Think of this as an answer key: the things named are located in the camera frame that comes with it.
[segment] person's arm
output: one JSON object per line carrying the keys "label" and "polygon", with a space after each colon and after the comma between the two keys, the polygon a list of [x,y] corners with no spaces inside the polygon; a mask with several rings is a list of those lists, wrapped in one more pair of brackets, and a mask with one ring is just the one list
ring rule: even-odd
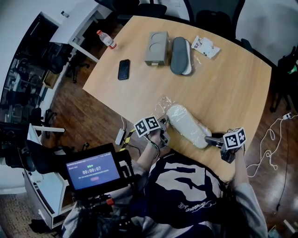
{"label": "person's arm", "polygon": [[[160,130],[153,131],[151,133],[150,140],[154,142],[156,145],[160,144]],[[139,159],[137,160],[137,163],[142,166],[144,170],[147,172],[150,171],[150,168],[152,166],[153,160],[156,158],[156,155],[158,153],[158,150],[148,142],[144,152],[141,154]]]}
{"label": "person's arm", "polygon": [[234,191],[236,199],[246,215],[253,237],[268,237],[264,216],[248,180],[242,148],[236,153],[235,158]]}
{"label": "person's arm", "polygon": [[235,155],[235,177],[234,177],[234,186],[238,186],[242,183],[249,184],[246,164],[244,161],[243,149],[239,149]]}

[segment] sleeve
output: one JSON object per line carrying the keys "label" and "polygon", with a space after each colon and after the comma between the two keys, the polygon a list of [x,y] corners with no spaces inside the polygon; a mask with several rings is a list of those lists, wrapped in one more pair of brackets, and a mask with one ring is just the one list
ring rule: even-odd
{"label": "sleeve", "polygon": [[[137,162],[132,161],[132,167],[135,174],[141,175],[141,179],[138,181],[138,190],[142,191],[147,183],[148,180],[148,172],[145,171]],[[118,205],[123,207],[123,205],[128,205],[132,199],[132,190],[130,185],[125,188],[109,192],[108,194],[111,195],[113,198],[115,205],[113,209],[118,209]],[[78,207],[77,203],[75,204],[72,211],[66,217],[63,226],[62,226],[62,234],[63,238],[70,237],[71,233],[76,228],[77,219],[80,213],[80,208]]]}
{"label": "sleeve", "polygon": [[235,188],[237,201],[243,206],[250,228],[255,232],[254,237],[268,237],[265,218],[250,184],[242,183]]}

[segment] white wall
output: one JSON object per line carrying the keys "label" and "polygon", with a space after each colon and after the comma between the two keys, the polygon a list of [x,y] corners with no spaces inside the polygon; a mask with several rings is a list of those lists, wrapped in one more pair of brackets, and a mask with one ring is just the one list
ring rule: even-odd
{"label": "white wall", "polygon": [[[40,12],[56,23],[64,17],[60,12],[69,12],[83,0],[1,0],[0,1],[0,92],[16,49],[27,29]],[[22,169],[0,165],[0,193],[24,186]]]}
{"label": "white wall", "polygon": [[298,1],[246,0],[236,37],[247,39],[254,49],[277,64],[298,44]]}

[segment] plastic bag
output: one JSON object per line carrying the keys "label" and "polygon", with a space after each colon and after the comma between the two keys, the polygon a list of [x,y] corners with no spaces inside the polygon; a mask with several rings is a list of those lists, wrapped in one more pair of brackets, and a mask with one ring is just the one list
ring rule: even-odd
{"label": "plastic bag", "polygon": [[158,119],[165,114],[168,116],[171,126],[194,146],[203,149],[208,145],[204,137],[211,136],[211,131],[194,118],[186,107],[174,102],[167,96],[159,100],[152,113]]}
{"label": "plastic bag", "polygon": [[[172,58],[173,40],[174,40],[174,38],[172,38],[172,39],[168,38],[167,65],[170,65],[171,58]],[[200,68],[202,67],[202,63],[201,63],[200,59],[197,56],[195,56],[192,48],[190,48],[190,63],[191,63],[191,68],[192,68],[191,73],[189,75],[185,75],[185,76],[191,76],[194,72],[200,70]]]}

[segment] desk leg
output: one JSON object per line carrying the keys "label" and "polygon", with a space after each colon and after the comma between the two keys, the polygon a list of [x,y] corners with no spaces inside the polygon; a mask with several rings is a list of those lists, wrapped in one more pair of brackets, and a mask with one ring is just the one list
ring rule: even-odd
{"label": "desk leg", "polygon": [[98,58],[90,54],[88,51],[84,50],[82,47],[80,47],[78,44],[74,43],[73,41],[69,42],[69,44],[73,47],[76,48],[78,51],[82,52],[84,55],[95,61],[96,63],[99,61]]}
{"label": "desk leg", "polygon": [[35,130],[42,132],[65,132],[64,128],[46,127],[46,126],[33,126]]}
{"label": "desk leg", "polygon": [[94,15],[91,17],[91,19],[92,19],[92,21],[94,21],[96,24],[98,23],[98,20],[95,18]]}

